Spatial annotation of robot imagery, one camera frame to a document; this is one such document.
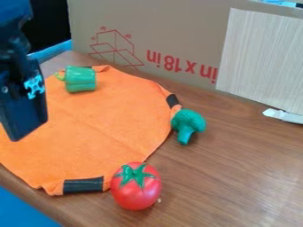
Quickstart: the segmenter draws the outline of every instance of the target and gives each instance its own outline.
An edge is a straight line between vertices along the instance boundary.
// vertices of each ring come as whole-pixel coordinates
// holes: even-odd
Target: green broccoli
[[[178,131],[178,141],[187,145],[194,132],[206,130],[206,120],[197,112],[189,109],[179,111],[171,121],[172,128]]]

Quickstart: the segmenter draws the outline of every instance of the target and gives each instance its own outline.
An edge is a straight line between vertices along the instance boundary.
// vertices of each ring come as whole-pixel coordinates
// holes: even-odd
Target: black tape
[[[65,180],[63,184],[63,193],[75,192],[102,192],[103,191],[103,177]]]
[[[171,94],[167,97],[167,103],[170,108],[173,108],[175,105],[179,104],[179,101],[175,94]]]

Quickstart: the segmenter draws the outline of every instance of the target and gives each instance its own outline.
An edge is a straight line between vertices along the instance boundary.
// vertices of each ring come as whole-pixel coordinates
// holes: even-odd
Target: red tomato
[[[161,191],[157,170],[147,163],[131,162],[123,165],[111,181],[116,202],[126,209],[145,209],[156,202]]]

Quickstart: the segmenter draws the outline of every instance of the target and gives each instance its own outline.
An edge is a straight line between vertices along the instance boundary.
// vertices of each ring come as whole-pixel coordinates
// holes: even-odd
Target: box diagram
[[[96,33],[96,43],[90,48],[91,57],[105,59],[124,67],[144,66],[144,63],[135,56],[135,45],[124,37],[118,30]]]

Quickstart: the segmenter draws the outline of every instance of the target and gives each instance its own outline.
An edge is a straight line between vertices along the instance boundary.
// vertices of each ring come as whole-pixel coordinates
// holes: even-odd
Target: orange cloth
[[[0,129],[0,163],[33,188],[62,195],[66,180],[103,177],[103,191],[123,164],[144,161],[167,138],[170,93],[157,83],[93,67],[97,90],[69,94],[46,80],[49,121],[19,142]]]

